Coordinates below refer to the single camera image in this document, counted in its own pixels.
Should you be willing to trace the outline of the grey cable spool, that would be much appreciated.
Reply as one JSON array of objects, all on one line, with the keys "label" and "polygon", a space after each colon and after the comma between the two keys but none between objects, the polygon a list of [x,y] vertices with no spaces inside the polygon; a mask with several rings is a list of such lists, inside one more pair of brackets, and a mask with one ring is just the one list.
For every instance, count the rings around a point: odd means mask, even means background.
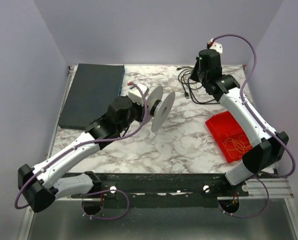
[{"label": "grey cable spool", "polygon": [[153,119],[151,124],[151,131],[153,133],[157,132],[166,121],[176,98],[176,93],[171,92],[164,100],[162,100],[163,93],[164,88],[162,86],[158,86],[146,99],[149,116],[145,123],[147,124],[151,119]]}]

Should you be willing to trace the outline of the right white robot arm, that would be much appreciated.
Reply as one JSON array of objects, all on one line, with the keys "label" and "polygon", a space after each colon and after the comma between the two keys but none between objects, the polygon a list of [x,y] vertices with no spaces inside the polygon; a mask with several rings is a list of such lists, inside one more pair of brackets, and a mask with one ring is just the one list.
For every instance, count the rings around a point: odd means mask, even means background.
[{"label": "right white robot arm", "polygon": [[226,185],[236,186],[282,158],[288,135],[266,123],[241,92],[238,81],[230,74],[223,74],[221,56],[215,49],[198,53],[190,78],[201,83],[230,112],[252,146],[241,162],[224,174]]}]

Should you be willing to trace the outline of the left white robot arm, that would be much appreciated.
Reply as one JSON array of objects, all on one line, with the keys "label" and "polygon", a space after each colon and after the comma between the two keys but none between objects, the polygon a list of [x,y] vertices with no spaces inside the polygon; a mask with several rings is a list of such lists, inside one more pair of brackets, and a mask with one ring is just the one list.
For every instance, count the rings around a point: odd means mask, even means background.
[{"label": "left white robot arm", "polygon": [[144,126],[148,117],[147,101],[139,103],[128,96],[118,96],[108,106],[107,112],[95,119],[72,143],[53,157],[29,166],[22,165],[17,171],[19,193],[14,206],[21,209],[19,199],[23,196],[35,213],[44,211],[55,200],[72,196],[87,196],[92,191],[101,191],[101,181],[91,171],[76,176],[64,175],[85,158],[99,152],[109,144],[128,138],[122,136],[131,123]]}]

